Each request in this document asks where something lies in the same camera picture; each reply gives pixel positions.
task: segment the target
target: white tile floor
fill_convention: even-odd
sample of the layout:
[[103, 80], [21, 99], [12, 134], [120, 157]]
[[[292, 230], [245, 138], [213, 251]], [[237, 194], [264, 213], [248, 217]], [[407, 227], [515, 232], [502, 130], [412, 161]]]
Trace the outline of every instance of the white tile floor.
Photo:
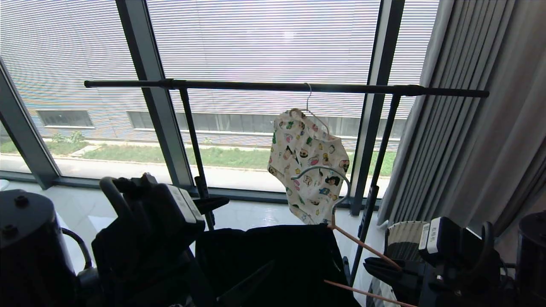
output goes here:
[[[52, 187], [48, 190], [41, 190], [36, 184], [23, 182], [10, 182], [7, 190], [22, 189], [27, 192], [39, 193], [49, 197], [55, 204], [55, 209], [60, 217], [62, 227], [69, 228], [76, 232], [86, 242], [91, 250], [91, 241], [102, 228], [108, 226], [116, 214], [106, 197], [100, 190], [84, 188]], [[250, 229], [254, 227], [272, 225], [300, 225], [301, 222], [290, 213], [286, 205], [264, 204], [252, 202], [231, 201], [214, 211], [216, 217], [216, 229], [237, 228]], [[336, 214], [336, 223], [347, 232], [356, 235], [360, 218], [350, 216], [348, 210], [339, 209]], [[366, 243], [377, 250], [383, 250], [384, 230], [377, 228], [376, 215], [372, 216], [371, 226], [368, 230]], [[341, 233], [335, 232], [337, 244], [342, 256], [347, 256], [352, 267], [357, 245], [344, 237]], [[67, 247], [73, 262], [75, 271], [81, 270], [84, 260], [79, 247], [71, 239], [67, 239]], [[361, 262], [371, 253], [364, 250]], [[360, 266], [354, 287], [367, 291], [371, 276]], [[365, 305], [365, 297], [355, 294], [362, 306]]]

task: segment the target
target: grass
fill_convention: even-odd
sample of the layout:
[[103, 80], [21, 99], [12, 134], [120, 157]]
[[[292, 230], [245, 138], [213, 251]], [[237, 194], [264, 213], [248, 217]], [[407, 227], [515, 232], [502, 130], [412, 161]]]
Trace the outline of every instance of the grass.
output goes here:
[[[206, 166], [235, 167], [264, 169], [267, 166], [270, 152], [268, 150], [240, 150], [240, 149], [222, 149], [220, 147], [211, 147], [200, 149], [201, 159]], [[195, 165], [195, 155], [193, 150], [187, 150], [188, 160], [191, 165]], [[393, 170], [394, 158], [396, 152], [387, 152], [383, 165], [381, 167], [381, 176], [390, 176]], [[86, 152], [83, 155], [85, 159], [113, 160], [113, 161], [133, 161], [133, 162], [153, 162], [164, 163], [161, 148], [155, 146], [132, 146], [132, 145], [102, 145], [101, 148]], [[349, 159], [353, 160], [353, 153], [349, 153]], [[377, 162], [377, 152], [372, 155], [370, 165], [371, 175]]]
[[[45, 142], [45, 145], [48, 147], [49, 151], [57, 156], [68, 156], [74, 151], [80, 150], [88, 145], [87, 142]], [[12, 141], [3, 143], [0, 145], [0, 152], [4, 154], [16, 154], [18, 153], [15, 144]]]

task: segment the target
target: curtain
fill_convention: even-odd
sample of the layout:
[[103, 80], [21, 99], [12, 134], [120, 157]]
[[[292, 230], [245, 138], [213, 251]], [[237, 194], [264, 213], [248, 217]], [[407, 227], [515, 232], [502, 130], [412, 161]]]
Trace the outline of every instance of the curtain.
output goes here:
[[502, 233], [546, 182], [542, 1], [441, 1], [421, 84], [487, 99], [419, 97], [378, 222], [448, 216]]

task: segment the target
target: black cylinder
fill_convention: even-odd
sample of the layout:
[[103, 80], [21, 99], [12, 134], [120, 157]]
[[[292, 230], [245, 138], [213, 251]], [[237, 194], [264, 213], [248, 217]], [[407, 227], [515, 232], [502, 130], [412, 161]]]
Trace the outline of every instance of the black cylinder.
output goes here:
[[1, 305], [74, 305], [76, 276], [51, 200], [0, 192], [0, 229]]
[[546, 211], [519, 222], [516, 282], [521, 306], [546, 306]]

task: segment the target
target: horizontal black rod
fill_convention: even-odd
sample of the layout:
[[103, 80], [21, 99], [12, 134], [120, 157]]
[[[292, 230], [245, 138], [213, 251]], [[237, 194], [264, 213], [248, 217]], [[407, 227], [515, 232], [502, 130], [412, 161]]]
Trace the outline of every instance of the horizontal black rod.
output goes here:
[[183, 88], [206, 88], [212, 90], [249, 90], [249, 91], [289, 91], [308, 92], [309, 85], [313, 92], [324, 93], [375, 93], [400, 96], [460, 96], [487, 97], [488, 91], [456, 90], [451, 88], [428, 88], [420, 85], [355, 85], [355, 84], [309, 84], [306, 83], [258, 83], [258, 82], [219, 82], [187, 81], [163, 79], [160, 81], [84, 81], [85, 87], [162, 87], [170, 90]]

